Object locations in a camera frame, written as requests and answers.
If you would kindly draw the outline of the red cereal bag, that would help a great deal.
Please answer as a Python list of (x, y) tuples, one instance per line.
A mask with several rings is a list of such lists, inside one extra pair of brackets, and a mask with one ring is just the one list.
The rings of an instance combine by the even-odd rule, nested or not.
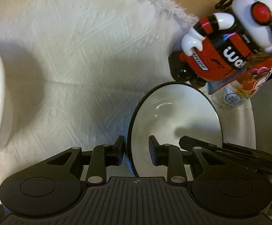
[(224, 80), (208, 82), (208, 94), (214, 103), (222, 108), (233, 109), (243, 105), (270, 78), (272, 57), (245, 68), (243, 74)]

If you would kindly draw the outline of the red white robot toy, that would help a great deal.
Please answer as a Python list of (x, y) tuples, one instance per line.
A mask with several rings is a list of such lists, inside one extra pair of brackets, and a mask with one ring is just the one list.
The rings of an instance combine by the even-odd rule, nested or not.
[(272, 56), (272, 0), (220, 0), (183, 36), (169, 56), (172, 77), (203, 87), (231, 81)]

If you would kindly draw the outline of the microwave oven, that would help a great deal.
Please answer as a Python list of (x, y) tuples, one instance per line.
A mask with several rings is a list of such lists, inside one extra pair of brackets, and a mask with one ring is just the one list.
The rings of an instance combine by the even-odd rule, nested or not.
[(251, 99), (257, 149), (272, 154), (272, 79)]

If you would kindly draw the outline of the white textured cloth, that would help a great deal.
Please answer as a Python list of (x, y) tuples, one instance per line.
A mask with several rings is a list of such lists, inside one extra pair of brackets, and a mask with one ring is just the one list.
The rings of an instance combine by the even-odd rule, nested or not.
[(167, 58), (196, 22), (173, 0), (0, 0), (11, 130), (0, 184), (71, 146), (126, 135), (142, 96), (172, 80)]

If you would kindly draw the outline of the blue ceramic bowl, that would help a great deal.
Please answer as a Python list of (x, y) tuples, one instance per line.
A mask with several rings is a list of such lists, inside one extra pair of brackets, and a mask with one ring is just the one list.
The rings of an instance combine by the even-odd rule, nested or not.
[(159, 144), (178, 145), (189, 136), (222, 146), (223, 132), (211, 101), (189, 84), (168, 82), (150, 90), (138, 103), (130, 120), (127, 155), (136, 177), (167, 175), (165, 166), (154, 166), (149, 137)]

